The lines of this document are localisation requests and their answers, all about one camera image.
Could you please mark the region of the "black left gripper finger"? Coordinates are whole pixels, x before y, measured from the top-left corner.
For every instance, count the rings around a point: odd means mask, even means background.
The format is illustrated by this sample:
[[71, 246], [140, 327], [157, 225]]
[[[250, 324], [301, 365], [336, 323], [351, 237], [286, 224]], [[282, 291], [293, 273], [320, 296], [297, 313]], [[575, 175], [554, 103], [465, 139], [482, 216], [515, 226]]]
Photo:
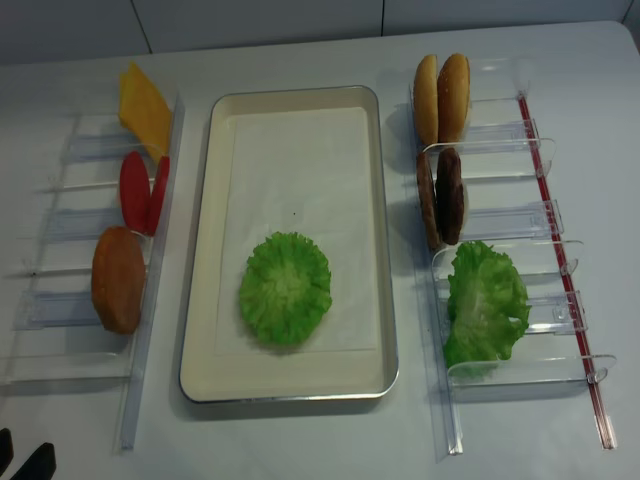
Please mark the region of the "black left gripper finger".
[[12, 460], [12, 434], [8, 428], [3, 428], [0, 430], [0, 466], [9, 466]]

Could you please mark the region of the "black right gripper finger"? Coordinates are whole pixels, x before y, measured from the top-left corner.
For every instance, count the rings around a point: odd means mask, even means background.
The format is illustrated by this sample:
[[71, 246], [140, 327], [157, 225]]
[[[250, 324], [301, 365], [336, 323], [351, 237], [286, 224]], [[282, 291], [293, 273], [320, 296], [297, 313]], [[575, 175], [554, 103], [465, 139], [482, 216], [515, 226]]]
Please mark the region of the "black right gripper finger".
[[57, 469], [55, 447], [41, 444], [11, 477], [11, 480], [51, 480]]

